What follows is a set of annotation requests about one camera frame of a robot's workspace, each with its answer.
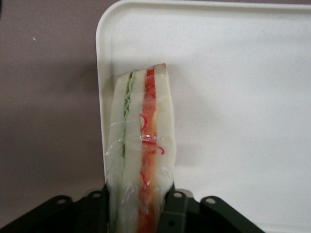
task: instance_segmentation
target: tabletop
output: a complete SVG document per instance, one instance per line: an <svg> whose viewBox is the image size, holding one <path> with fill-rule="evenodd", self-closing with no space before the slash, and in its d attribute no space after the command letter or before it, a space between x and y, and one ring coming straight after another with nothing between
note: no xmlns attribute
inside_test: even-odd
<svg viewBox="0 0 311 233"><path fill-rule="evenodd" d="M95 32L114 2L2 2L0 227L53 196L103 187Z"/></svg>

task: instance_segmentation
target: red pepper strip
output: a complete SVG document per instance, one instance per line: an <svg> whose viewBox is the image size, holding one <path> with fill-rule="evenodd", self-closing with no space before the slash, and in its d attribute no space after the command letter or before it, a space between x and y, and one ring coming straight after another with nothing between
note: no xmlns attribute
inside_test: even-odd
<svg viewBox="0 0 311 233"><path fill-rule="evenodd" d="M144 125L142 126L142 128L140 130L140 131L143 131L147 125L147 117L145 117L143 114L140 114L140 117L144 119Z"/></svg>

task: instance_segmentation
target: wrapped sandwich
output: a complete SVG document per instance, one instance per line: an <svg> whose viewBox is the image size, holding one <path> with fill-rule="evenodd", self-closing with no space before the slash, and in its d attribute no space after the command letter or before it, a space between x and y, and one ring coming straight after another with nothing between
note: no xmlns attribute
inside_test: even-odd
<svg viewBox="0 0 311 233"><path fill-rule="evenodd" d="M121 75L105 154L112 233L154 233L173 184L173 104L166 65Z"/></svg>

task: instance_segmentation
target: white tray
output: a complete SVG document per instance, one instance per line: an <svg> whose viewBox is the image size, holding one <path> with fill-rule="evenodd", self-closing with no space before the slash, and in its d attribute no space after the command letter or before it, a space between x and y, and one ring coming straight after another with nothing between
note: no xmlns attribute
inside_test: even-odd
<svg viewBox="0 0 311 233"><path fill-rule="evenodd" d="M119 1L96 46L103 143L111 77L165 62L176 187L219 196L268 233L311 232L310 6Z"/></svg>

